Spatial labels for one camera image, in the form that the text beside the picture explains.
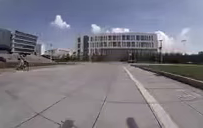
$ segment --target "low wall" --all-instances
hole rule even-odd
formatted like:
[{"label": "low wall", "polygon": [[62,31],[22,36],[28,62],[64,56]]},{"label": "low wall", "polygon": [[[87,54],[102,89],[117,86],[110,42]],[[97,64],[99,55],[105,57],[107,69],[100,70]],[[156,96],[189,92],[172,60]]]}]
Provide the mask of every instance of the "low wall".
[{"label": "low wall", "polygon": [[[35,66],[49,66],[49,65],[73,65],[76,64],[74,62],[61,62],[61,63],[38,63],[38,62],[30,62],[29,66],[30,67],[35,67]],[[15,68],[18,65],[17,62],[7,62],[7,63],[3,63],[0,62],[0,69],[2,68]]]},{"label": "low wall", "polygon": [[203,81],[195,80],[195,79],[192,79],[189,77],[184,77],[181,75],[176,75],[176,74],[172,74],[172,73],[168,73],[168,72],[164,72],[164,71],[154,70],[154,69],[151,69],[151,68],[148,68],[145,66],[139,66],[139,65],[131,65],[131,66],[138,67],[138,68],[146,70],[146,71],[154,72],[154,73],[157,73],[159,75],[166,76],[168,78],[180,81],[180,82],[185,83],[185,84],[189,84],[195,88],[199,88],[199,89],[203,90]]}]

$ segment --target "multi-story building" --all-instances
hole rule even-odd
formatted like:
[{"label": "multi-story building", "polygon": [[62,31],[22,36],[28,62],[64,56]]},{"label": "multi-story building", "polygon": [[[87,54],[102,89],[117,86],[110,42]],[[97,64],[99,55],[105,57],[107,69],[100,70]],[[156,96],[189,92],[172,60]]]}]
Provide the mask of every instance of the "multi-story building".
[{"label": "multi-story building", "polygon": [[101,56],[102,60],[139,60],[142,56],[151,56],[158,50],[157,35],[154,33],[103,33],[89,37],[88,47],[81,46],[81,38],[77,40],[77,54],[84,52],[90,59]]},{"label": "multi-story building", "polygon": [[12,52],[32,54],[35,52],[36,43],[37,36],[20,31],[12,34]]},{"label": "multi-story building", "polygon": [[0,28],[0,52],[33,54],[36,50],[37,36],[20,31]]},{"label": "multi-story building", "polygon": [[80,60],[89,59],[89,36],[84,35],[77,38],[77,58]]},{"label": "multi-story building", "polygon": [[11,52],[11,31],[0,28],[0,52]]}]

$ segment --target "cyclist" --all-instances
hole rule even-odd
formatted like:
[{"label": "cyclist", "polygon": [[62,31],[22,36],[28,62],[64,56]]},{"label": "cyclist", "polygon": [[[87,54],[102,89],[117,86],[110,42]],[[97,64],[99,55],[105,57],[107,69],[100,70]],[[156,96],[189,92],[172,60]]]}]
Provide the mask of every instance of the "cyclist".
[{"label": "cyclist", "polygon": [[19,70],[19,69],[23,69],[24,70],[24,67],[28,66],[28,62],[25,60],[23,55],[19,55],[18,60],[19,60],[19,64],[18,64],[16,69],[17,70]]}]

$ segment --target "white cloud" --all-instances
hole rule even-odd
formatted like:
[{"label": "white cloud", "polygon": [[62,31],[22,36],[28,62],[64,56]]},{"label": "white cloud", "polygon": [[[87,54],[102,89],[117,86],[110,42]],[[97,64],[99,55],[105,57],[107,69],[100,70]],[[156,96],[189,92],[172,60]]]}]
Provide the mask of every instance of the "white cloud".
[{"label": "white cloud", "polygon": [[91,24],[92,27],[92,33],[101,33],[101,27],[96,24]]},{"label": "white cloud", "polygon": [[185,47],[185,43],[189,42],[189,32],[190,32],[190,28],[183,28],[182,31],[178,34],[177,38],[169,36],[162,31],[156,31],[155,33],[157,34],[158,40],[162,40],[163,52],[165,53],[186,52],[187,53],[189,51]]},{"label": "white cloud", "polygon": [[51,22],[51,25],[60,29],[69,29],[71,27],[70,24],[63,21],[61,15],[56,15],[55,20]]},{"label": "white cloud", "polygon": [[111,30],[112,33],[125,33],[125,32],[130,32],[128,28],[112,28]]},{"label": "white cloud", "polygon": [[189,32],[190,32],[190,28],[183,28],[180,35],[179,35],[179,38],[181,40],[188,40],[189,39]]},{"label": "white cloud", "polygon": [[100,26],[96,24],[91,24],[91,31],[92,33],[124,33],[124,32],[130,32],[128,28],[111,28],[111,29],[106,29],[106,28],[101,28]]}]

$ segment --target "curb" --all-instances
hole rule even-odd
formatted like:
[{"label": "curb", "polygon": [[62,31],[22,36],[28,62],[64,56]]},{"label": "curb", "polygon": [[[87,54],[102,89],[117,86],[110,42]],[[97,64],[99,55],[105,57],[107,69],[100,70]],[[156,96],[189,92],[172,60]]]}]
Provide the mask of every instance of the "curb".
[{"label": "curb", "polygon": [[140,69],[143,69],[143,70],[146,70],[146,71],[154,72],[154,73],[157,73],[159,75],[171,78],[173,80],[177,80],[179,82],[182,82],[182,83],[191,85],[191,86],[193,86],[195,88],[199,88],[199,89],[203,90],[203,81],[192,79],[192,78],[189,78],[189,77],[184,77],[184,76],[181,76],[181,75],[172,74],[172,73],[169,73],[169,72],[157,71],[157,70],[150,69],[150,68],[143,67],[143,66],[138,66],[138,65],[131,65],[131,66],[137,67],[137,68],[140,68]]}]

